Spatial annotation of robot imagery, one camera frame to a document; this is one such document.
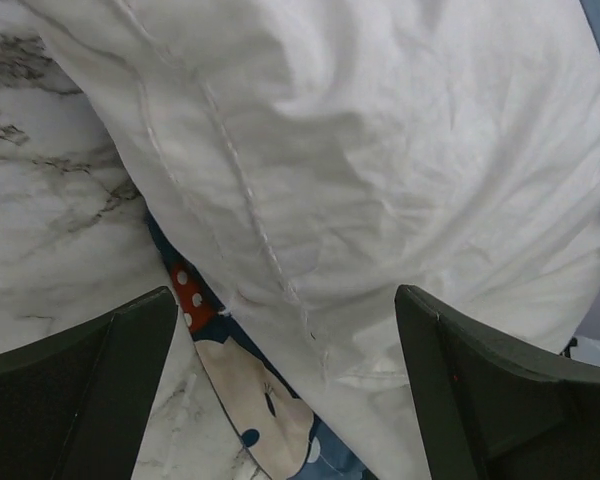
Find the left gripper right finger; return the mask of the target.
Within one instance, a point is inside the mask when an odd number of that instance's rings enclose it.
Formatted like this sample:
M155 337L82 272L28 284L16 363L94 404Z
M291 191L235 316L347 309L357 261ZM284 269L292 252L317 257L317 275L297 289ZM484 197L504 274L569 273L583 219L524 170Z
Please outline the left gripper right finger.
M471 319L424 290L395 297L434 479L600 479L600 367Z

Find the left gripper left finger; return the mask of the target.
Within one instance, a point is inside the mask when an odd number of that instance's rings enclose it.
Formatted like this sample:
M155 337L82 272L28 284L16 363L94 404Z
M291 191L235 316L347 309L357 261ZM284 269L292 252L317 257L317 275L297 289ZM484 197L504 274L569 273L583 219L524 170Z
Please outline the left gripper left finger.
M129 479L178 307L157 288L0 354L0 479Z

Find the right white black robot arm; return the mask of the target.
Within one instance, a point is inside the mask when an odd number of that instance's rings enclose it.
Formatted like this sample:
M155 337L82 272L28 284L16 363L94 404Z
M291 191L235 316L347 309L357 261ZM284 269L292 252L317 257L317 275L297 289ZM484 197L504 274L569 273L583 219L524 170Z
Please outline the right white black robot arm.
M575 361L600 367L600 340L574 336L562 355Z

